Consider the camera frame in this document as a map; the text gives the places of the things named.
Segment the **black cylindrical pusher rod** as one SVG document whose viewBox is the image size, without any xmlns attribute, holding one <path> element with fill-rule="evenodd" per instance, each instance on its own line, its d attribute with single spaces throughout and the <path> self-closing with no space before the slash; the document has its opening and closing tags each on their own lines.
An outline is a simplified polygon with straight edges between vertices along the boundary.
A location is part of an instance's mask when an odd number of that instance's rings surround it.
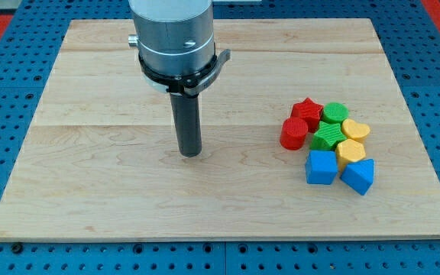
<svg viewBox="0 0 440 275">
<path fill-rule="evenodd" d="M 198 98 L 170 94 L 176 138 L 180 153 L 194 157 L 202 151 Z"/>
</svg>

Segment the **black clamp ring mount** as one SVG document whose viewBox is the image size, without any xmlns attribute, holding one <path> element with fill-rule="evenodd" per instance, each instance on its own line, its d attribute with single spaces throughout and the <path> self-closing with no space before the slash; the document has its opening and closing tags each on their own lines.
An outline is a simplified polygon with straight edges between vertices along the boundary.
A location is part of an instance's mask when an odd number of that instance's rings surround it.
<svg viewBox="0 0 440 275">
<path fill-rule="evenodd" d="M 202 91 L 210 87 L 216 81 L 222 67 L 231 59 L 231 50 L 223 50 L 219 55 L 213 58 L 199 71 L 185 76 L 167 76 L 154 72 L 138 56 L 141 70 L 146 82 L 162 93 L 172 93 L 184 96 L 197 96 Z"/>
</svg>

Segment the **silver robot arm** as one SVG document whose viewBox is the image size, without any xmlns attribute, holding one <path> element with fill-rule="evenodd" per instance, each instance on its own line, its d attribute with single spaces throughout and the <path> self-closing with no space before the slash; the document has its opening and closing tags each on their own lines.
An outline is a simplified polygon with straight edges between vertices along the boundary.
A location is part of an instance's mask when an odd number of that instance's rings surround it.
<svg viewBox="0 0 440 275">
<path fill-rule="evenodd" d="M 148 84 L 170 95 L 180 153 L 202 150 L 199 94 L 210 87 L 231 52 L 215 51 L 211 0 L 129 0 L 135 34 L 128 43 Z"/>
</svg>

